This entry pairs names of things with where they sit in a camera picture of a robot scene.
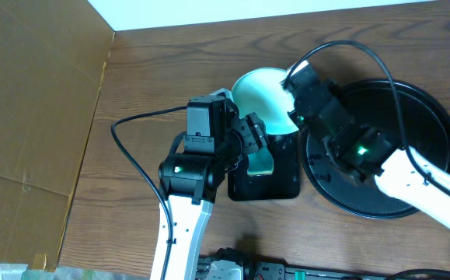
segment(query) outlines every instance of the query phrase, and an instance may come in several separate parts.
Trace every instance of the green led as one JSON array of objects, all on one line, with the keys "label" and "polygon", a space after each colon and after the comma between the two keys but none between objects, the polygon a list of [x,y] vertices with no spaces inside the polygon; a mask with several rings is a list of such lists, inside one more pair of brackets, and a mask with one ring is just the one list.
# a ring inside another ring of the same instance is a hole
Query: green led
[{"label": "green led", "polygon": [[363,156],[368,150],[365,147],[359,147],[358,154]]}]

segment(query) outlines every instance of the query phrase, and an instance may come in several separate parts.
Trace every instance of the cardboard box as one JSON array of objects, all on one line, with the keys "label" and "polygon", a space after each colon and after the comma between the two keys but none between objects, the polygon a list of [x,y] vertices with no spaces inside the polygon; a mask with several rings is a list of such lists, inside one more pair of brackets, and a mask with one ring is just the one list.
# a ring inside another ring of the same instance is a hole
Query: cardboard box
[{"label": "cardboard box", "polygon": [[113,31],[77,0],[0,0],[0,262],[53,271]]}]

